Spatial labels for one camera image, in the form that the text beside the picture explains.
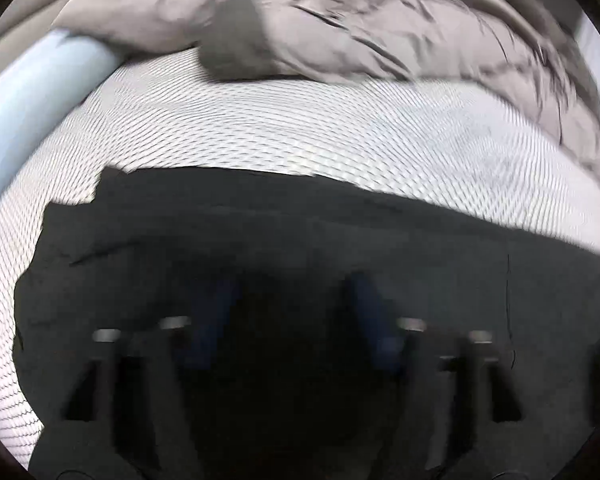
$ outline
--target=textured white surface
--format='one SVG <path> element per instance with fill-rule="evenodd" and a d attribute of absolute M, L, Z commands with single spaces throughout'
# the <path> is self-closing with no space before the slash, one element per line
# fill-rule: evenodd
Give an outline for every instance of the textured white surface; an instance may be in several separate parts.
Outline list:
<path fill-rule="evenodd" d="M 0 438 L 24 465 L 42 425 L 11 359 L 13 286 L 45 204 L 89 200 L 105 165 L 323 174 L 600 251 L 598 186 L 474 84 L 216 84 L 195 50 L 128 64 L 56 128 L 0 200 Z"/>

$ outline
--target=black fabric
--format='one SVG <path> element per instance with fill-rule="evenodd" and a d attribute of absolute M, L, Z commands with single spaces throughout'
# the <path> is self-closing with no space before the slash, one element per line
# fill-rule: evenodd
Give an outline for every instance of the black fabric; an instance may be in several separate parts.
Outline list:
<path fill-rule="evenodd" d="M 261 79 L 279 73 L 253 0 L 226 0 L 217 5 L 200 35 L 198 56 L 209 75 L 218 80 Z"/>
<path fill-rule="evenodd" d="M 343 306 L 354 270 L 396 317 L 489 330 L 508 352 L 525 420 L 489 428 L 485 468 L 550 478 L 576 454 L 591 431 L 600 257 L 321 177 L 105 170 L 92 203 L 50 204 L 14 293 L 20 386 L 43 424 L 58 420 L 94 330 L 195 323 L 208 303 L 196 284 L 230 272 L 241 292 L 216 362 L 182 373 L 206 477 L 362 480 L 395 385 Z"/>

